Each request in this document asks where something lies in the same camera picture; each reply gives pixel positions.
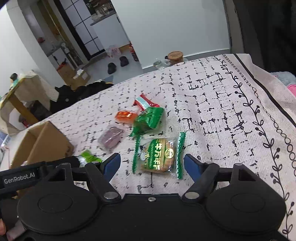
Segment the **left hand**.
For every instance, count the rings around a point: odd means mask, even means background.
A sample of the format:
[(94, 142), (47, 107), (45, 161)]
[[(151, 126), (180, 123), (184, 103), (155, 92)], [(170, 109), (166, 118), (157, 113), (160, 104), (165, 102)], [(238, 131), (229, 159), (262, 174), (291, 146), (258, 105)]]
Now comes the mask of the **left hand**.
[(0, 219), (0, 236), (6, 234), (6, 225), (4, 224), (3, 220)]

